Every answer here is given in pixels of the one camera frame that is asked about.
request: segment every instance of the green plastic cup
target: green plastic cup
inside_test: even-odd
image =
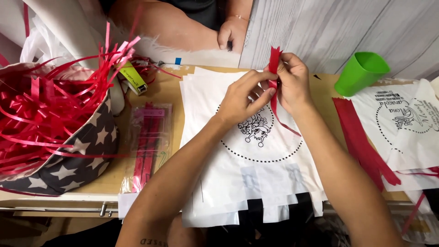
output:
[[[356,52],[346,63],[335,90],[346,97],[370,86],[390,72],[386,61],[374,52]]]

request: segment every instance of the hand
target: hand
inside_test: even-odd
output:
[[[227,48],[227,41],[232,41],[232,51],[242,52],[244,46],[245,32],[248,21],[236,16],[226,18],[218,34],[218,44],[221,50]]]
[[[277,97],[281,106],[291,115],[294,110],[306,103],[312,104],[309,92],[308,67],[293,53],[283,53],[277,67],[277,74],[281,81],[277,88]],[[261,83],[263,89],[268,88],[268,83]]]
[[[264,91],[258,83],[276,79],[277,75],[268,71],[250,70],[227,88],[216,117],[224,121],[228,127],[248,119],[270,102],[276,92],[274,88],[267,88]]]

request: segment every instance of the wooden table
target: wooden table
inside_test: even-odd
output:
[[[207,67],[200,66],[205,69],[210,69],[217,72],[240,72],[247,69],[231,69],[231,68],[219,68],[219,67]],[[194,72],[194,66],[181,66],[180,70],[172,70],[166,68],[165,70],[179,75],[187,75]],[[344,140],[340,121],[332,102],[332,97],[339,97],[334,90],[334,84],[338,79],[337,75],[317,74],[320,78],[316,78],[311,74],[309,77],[311,95],[316,104],[317,109],[322,114],[332,133],[337,137],[340,143],[347,149]],[[148,91],[141,95],[136,96],[131,91],[128,93],[128,99],[132,106],[143,106],[145,102],[154,103],[172,103],[173,105],[173,139],[172,139],[172,154],[174,154],[180,146],[181,135],[184,125],[184,110],[183,102],[180,92],[180,79],[167,75],[165,73],[157,73],[156,80],[152,83]],[[125,107],[120,116],[116,117],[117,126],[121,133],[120,152],[123,152],[125,145],[125,133],[127,130],[128,119],[130,118],[130,108]],[[0,207],[24,207],[24,208],[65,208],[65,209],[95,209],[100,210],[102,203],[107,204],[107,212],[111,209],[117,208],[117,194],[119,193],[121,182],[125,175],[127,167],[133,167],[134,158],[115,159],[107,168],[107,170],[98,177],[92,183],[80,187],[72,192],[65,193],[60,197],[35,197],[28,196],[22,199],[16,199],[16,195],[7,195],[7,193],[0,194],[0,198],[6,198],[11,196],[12,200],[0,201]],[[383,192],[384,198],[389,204],[396,205],[411,205],[410,200],[404,192]],[[98,213],[89,213],[87,210],[83,210],[83,213],[54,213],[54,212],[20,212],[17,215],[38,215],[38,216],[67,216],[67,217],[90,217],[98,216]]]

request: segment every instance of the person's leg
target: person's leg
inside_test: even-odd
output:
[[[183,227],[179,213],[169,228],[168,245],[169,247],[201,247],[205,246],[205,240],[199,228]]]
[[[175,50],[219,49],[218,32],[190,19],[180,9],[157,0],[117,0],[108,16],[130,30],[136,10],[142,6],[137,34],[157,37],[157,43]]]

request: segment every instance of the white wood panel wall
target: white wood panel wall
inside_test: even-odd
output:
[[[267,65],[270,46],[314,73],[340,73],[355,51],[374,51],[387,77],[439,76],[439,0],[255,0],[240,68]]]

